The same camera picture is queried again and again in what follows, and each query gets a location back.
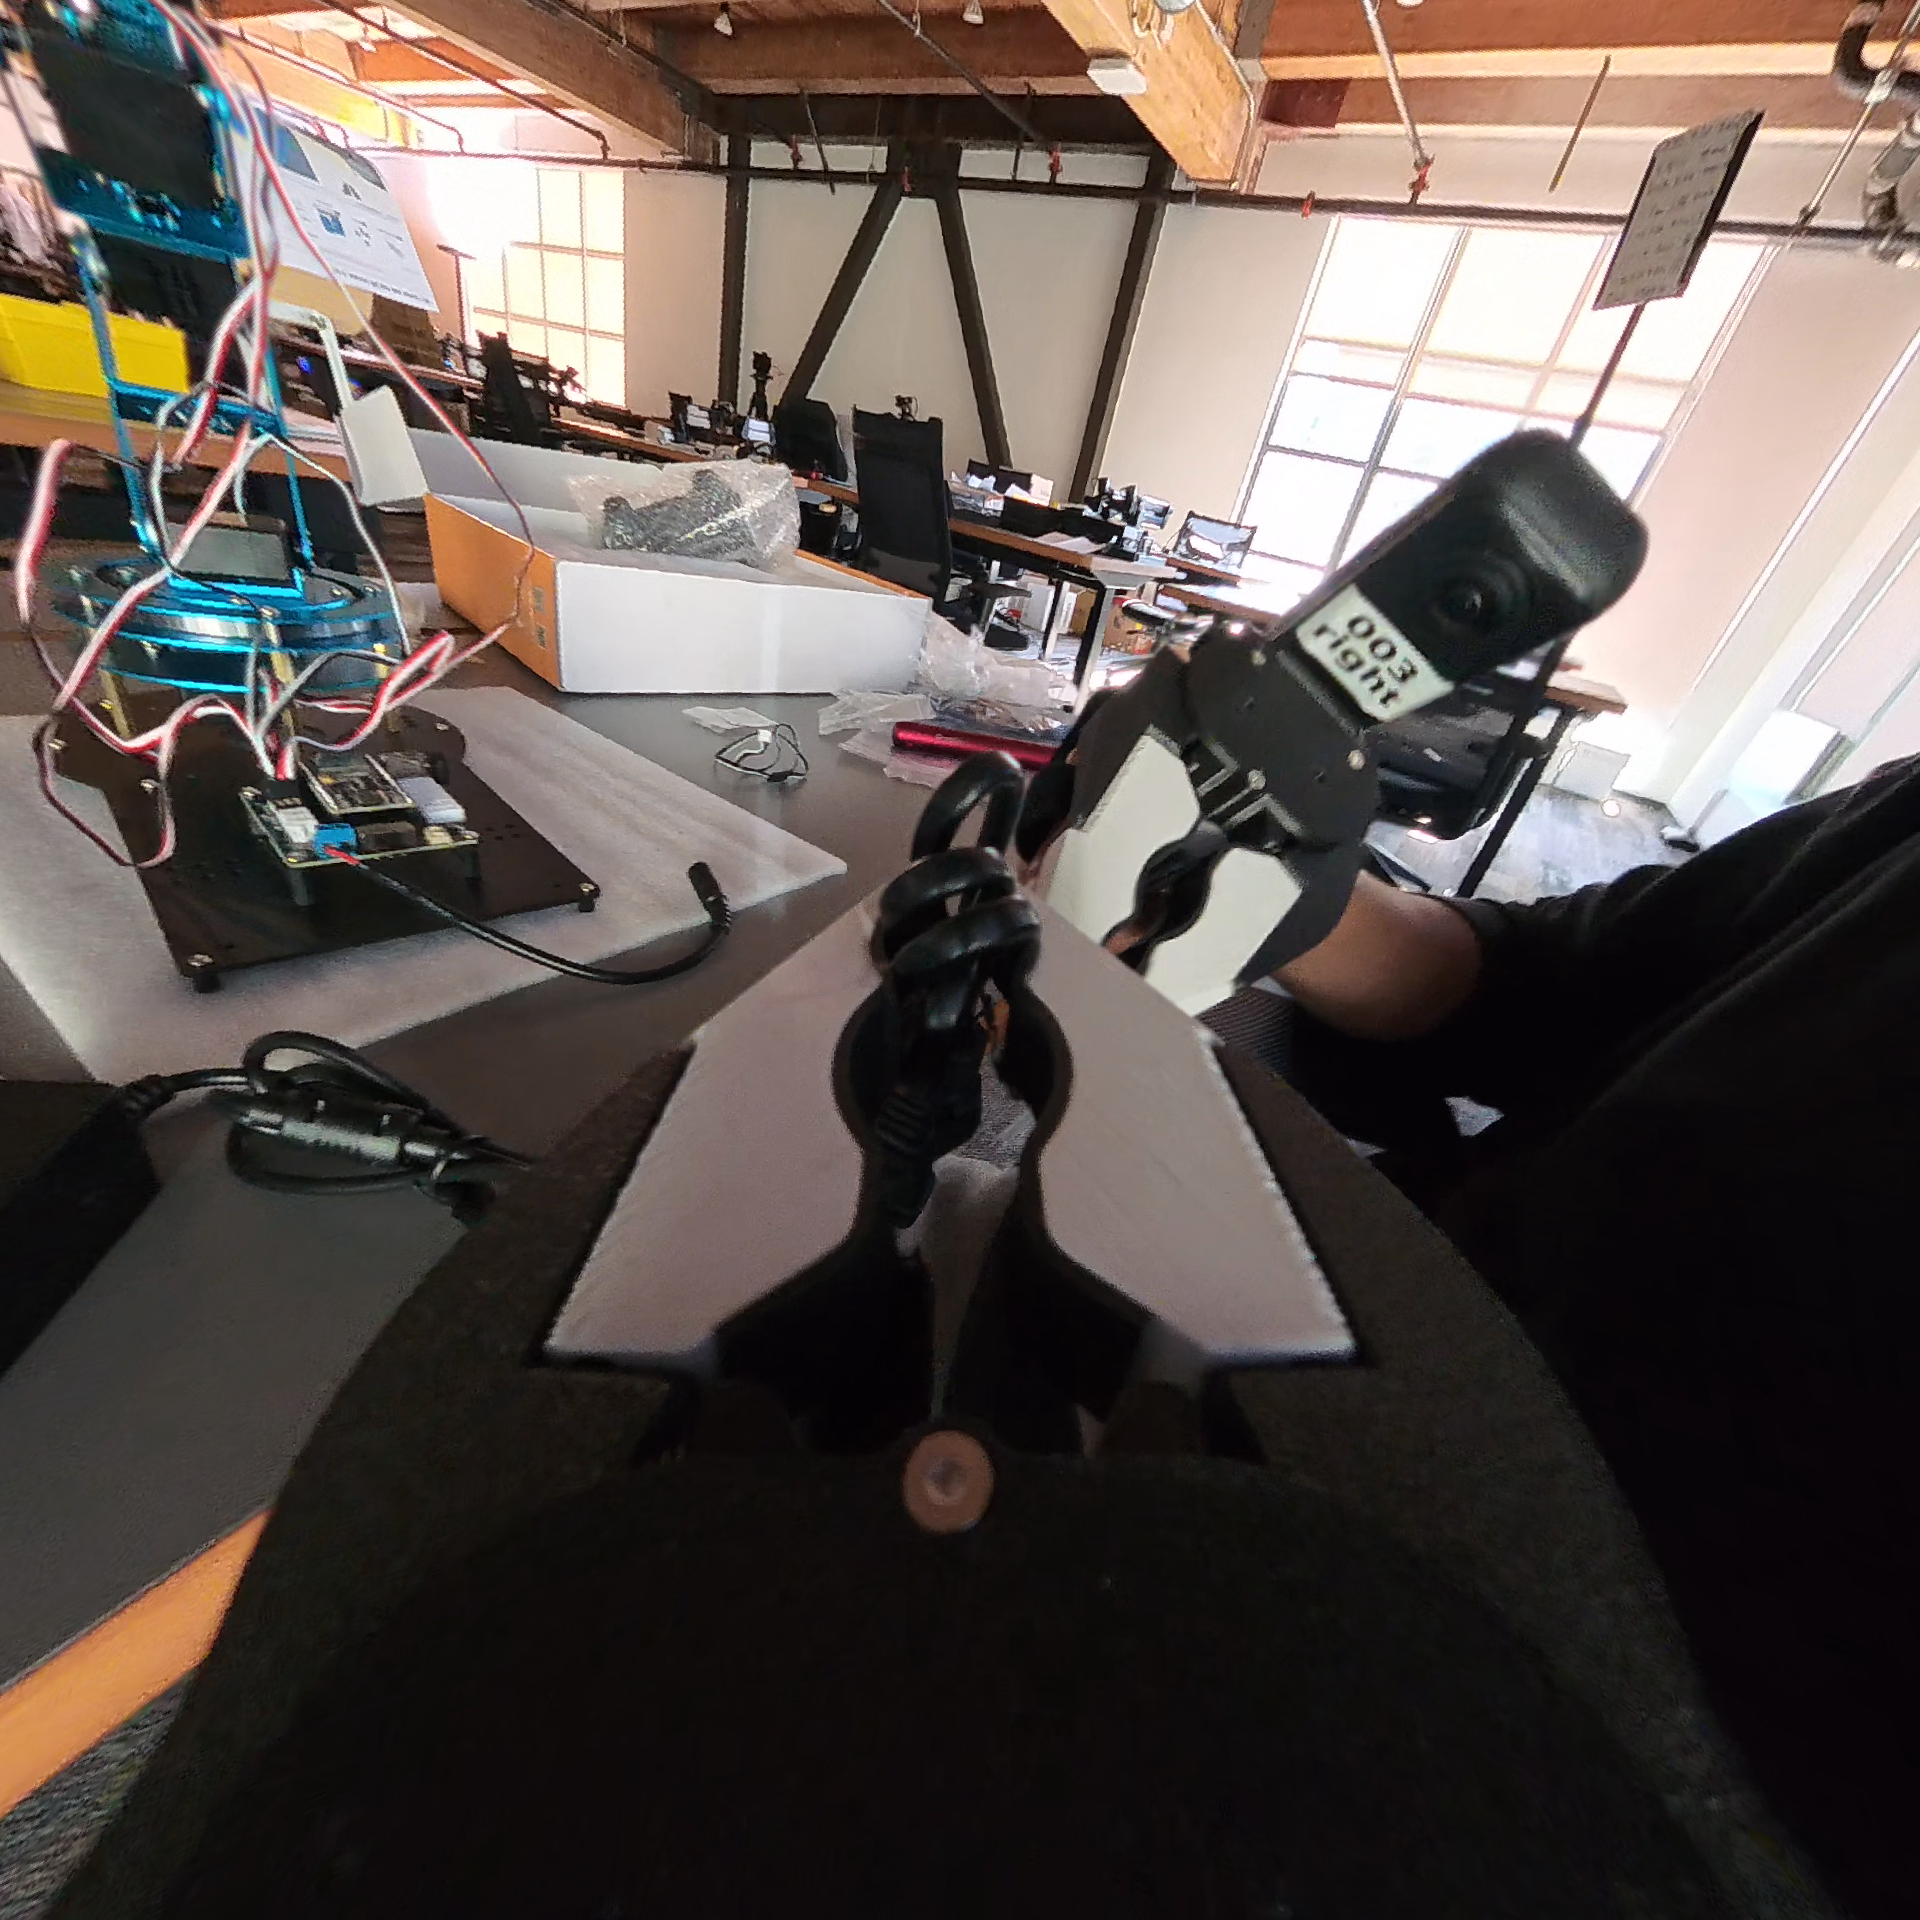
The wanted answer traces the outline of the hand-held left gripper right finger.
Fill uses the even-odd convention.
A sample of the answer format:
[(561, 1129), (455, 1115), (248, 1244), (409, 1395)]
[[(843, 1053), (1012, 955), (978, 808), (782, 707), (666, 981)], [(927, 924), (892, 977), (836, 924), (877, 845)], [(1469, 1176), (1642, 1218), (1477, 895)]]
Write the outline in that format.
[(1215, 1039), (1035, 906), (1035, 1002), (1065, 1039), (1065, 1115), (1035, 1148), (1048, 1240), (1148, 1312), (1148, 1364), (1355, 1361)]

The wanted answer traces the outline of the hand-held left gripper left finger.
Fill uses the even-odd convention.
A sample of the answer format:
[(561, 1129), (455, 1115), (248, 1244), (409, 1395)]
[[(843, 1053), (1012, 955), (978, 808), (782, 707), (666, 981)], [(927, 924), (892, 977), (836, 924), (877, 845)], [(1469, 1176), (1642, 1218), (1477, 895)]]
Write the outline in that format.
[(836, 1042), (877, 994), (877, 899), (711, 1014), (541, 1343), (551, 1364), (873, 1373), (900, 1263), (843, 1256), (865, 1153)]

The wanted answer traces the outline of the cardboard box with foam insert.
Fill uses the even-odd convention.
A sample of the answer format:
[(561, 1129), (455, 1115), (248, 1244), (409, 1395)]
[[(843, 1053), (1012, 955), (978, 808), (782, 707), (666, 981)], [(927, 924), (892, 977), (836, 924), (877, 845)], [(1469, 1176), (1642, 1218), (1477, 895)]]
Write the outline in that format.
[(342, 416), (355, 498), (418, 499), (437, 598), (561, 691), (900, 691), (927, 596), (792, 555), (779, 567), (605, 550), (595, 514), (701, 467), (459, 445), (394, 390)]

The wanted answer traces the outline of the black power adapter with cable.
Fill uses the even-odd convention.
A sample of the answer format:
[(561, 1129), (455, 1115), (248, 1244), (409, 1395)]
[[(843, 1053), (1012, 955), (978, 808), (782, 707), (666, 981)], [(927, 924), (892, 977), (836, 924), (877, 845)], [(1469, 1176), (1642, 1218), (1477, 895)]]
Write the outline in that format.
[(234, 1065), (142, 1072), (135, 1084), (7, 1079), (0, 1090), (0, 1364), (11, 1373), (164, 1176), (142, 1124), (175, 1101), (225, 1117), (225, 1170), (266, 1192), (417, 1187), (480, 1222), (497, 1182), (534, 1159), (455, 1124), (398, 1072), (317, 1034), (266, 1034)]

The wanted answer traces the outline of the blue toy robot arm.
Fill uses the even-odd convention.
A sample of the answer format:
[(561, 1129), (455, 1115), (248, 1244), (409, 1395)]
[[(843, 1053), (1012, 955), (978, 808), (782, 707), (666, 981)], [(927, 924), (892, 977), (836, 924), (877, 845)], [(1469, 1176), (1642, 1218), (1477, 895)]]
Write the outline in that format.
[[(507, 917), (598, 906), (418, 707), (497, 634), (409, 634), (362, 525), (329, 309), (277, 296), (266, 81), (195, 6), (7, 6), (7, 101), (94, 309), (135, 555), (51, 589), (40, 796), (137, 876), (191, 994), (234, 970), (470, 933), (546, 977), (657, 984), (730, 931), (689, 864), (688, 955), (595, 970)], [(111, 315), (175, 323), (191, 384), (116, 375)]]

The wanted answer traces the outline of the person's right forearm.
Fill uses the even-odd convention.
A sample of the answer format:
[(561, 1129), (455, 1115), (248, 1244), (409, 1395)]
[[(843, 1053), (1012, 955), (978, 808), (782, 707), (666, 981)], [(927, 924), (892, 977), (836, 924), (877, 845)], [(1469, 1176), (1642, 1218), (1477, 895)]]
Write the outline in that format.
[(1306, 1027), (1511, 1124), (1890, 1101), (1913, 1090), (1920, 763), (1549, 899), (1362, 876), (1279, 981)]

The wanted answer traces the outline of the wood-edged desk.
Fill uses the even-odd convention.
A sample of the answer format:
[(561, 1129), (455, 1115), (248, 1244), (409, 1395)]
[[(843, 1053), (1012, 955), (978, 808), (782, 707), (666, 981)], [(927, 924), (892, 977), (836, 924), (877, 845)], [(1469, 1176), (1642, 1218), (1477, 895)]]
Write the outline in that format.
[[(647, 431), (624, 431), (613, 419), (595, 416), (561, 416), (561, 445), (575, 454), (613, 454), (613, 461), (649, 461), (649, 467), (701, 467), (701, 450), (688, 445), (657, 445)], [(1199, 557), (1118, 557), (1118, 555), (1077, 555), (1062, 535), (1026, 535), (1010, 533), (1001, 517), (975, 517), (975, 514), (949, 514), (949, 550), (978, 550), (978, 555), (1010, 555), (1026, 570), (1048, 577), (1048, 580), (1085, 580), (1098, 589), (1098, 598), (1114, 598), (1122, 580), (1173, 580), (1175, 596), (1190, 596), (1199, 605), (1199, 596), (1240, 596), (1240, 577), (1220, 567), (1199, 567)]]

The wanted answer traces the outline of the grey desk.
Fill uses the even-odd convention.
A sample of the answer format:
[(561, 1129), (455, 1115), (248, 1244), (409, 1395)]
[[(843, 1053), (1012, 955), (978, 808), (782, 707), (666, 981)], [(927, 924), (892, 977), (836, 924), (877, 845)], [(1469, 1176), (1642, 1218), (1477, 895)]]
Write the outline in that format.
[[(546, 1153), (639, 1061), (880, 889), (920, 791), (820, 744), (820, 696), (753, 707), (799, 731), (808, 781), (752, 781), (736, 808), (846, 859), (843, 876), (744, 906), (688, 981), (605, 994), (516, 970), (507, 999), (371, 1053), (459, 1124)], [(7, 1377), (7, 1686), (256, 1522), (362, 1343), (455, 1244), (445, 1204), (409, 1187), (242, 1187), (195, 1101), (149, 1124), (149, 1153), (149, 1211)]]

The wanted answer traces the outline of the pile of clear plastic bags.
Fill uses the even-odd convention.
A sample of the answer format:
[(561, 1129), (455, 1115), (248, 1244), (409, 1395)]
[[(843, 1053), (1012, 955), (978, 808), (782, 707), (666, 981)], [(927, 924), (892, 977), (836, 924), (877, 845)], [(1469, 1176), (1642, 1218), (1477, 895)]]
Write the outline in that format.
[(945, 718), (975, 731), (1065, 736), (1071, 673), (1046, 658), (989, 649), (988, 642), (927, 617), (914, 673), (903, 691), (836, 691), (820, 707), (820, 736), (843, 754), (880, 768), (900, 782), (935, 791), (949, 754), (900, 754), (892, 718)]

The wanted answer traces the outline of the white foam sheet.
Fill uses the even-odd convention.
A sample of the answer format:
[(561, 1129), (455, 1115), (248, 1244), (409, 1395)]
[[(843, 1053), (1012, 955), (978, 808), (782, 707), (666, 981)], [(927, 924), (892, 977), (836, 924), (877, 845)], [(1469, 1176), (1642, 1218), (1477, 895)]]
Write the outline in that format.
[[(516, 691), (470, 684), (428, 707), (455, 718), (470, 774), (598, 880), (595, 917), (561, 906), (507, 924), (541, 952), (598, 964), (700, 931), (701, 909), (688, 889), (688, 864), (711, 864), (730, 909), (846, 868), (836, 852), (744, 815), (711, 782), (677, 781)], [(30, 754), (33, 718), (7, 713), (0, 736), (7, 977), (94, 1079), (129, 1084), (211, 1065), (269, 1027), (377, 1042), (534, 981), (533, 964), (497, 947), (428, 931), (342, 955), (242, 970), (202, 999), (181, 981), (137, 876), (84, 845), (79, 830), (40, 803)]]

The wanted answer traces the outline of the black office chair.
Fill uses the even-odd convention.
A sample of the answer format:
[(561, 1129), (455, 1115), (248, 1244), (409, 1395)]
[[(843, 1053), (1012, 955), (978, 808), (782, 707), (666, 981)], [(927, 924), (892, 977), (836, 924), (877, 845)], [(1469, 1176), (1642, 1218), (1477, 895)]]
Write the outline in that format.
[(856, 407), (856, 570), (927, 596), (949, 596), (949, 492), (945, 424)]

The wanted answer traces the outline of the bubble wrap parts bag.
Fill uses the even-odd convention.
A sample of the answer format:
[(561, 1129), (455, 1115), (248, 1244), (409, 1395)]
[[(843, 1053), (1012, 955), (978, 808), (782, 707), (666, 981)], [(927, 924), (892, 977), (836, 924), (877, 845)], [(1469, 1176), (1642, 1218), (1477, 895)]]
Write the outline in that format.
[(566, 477), (590, 535), (613, 555), (711, 557), (782, 570), (799, 555), (799, 498), (792, 467), (766, 461), (689, 461)]

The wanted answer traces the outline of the hanging sign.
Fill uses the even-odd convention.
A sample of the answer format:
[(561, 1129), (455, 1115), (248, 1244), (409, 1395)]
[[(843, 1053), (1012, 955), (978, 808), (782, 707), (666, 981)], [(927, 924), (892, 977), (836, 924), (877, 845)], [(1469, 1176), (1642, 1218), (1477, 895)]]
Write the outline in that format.
[(1762, 108), (1734, 108), (1654, 145), (1594, 309), (1640, 309), (1689, 288), (1757, 126)]

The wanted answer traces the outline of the hanging printed poster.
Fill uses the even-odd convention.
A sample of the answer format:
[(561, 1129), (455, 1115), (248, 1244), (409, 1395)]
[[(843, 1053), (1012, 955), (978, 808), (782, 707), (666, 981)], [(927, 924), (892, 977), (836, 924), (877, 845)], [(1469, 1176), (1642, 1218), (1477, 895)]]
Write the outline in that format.
[(289, 269), (333, 277), (417, 309), (437, 309), (387, 180), (346, 145), (269, 114), (277, 196), (269, 225)]

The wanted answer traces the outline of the yellow bin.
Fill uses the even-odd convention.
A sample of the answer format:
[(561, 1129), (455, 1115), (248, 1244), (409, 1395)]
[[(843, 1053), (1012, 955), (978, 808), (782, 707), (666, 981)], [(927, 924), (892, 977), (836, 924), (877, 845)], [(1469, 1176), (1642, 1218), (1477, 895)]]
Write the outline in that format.
[[(116, 375), (149, 390), (182, 390), (191, 359), (175, 323), (111, 315)], [(104, 399), (94, 309), (77, 299), (0, 296), (0, 380), (30, 390)]]

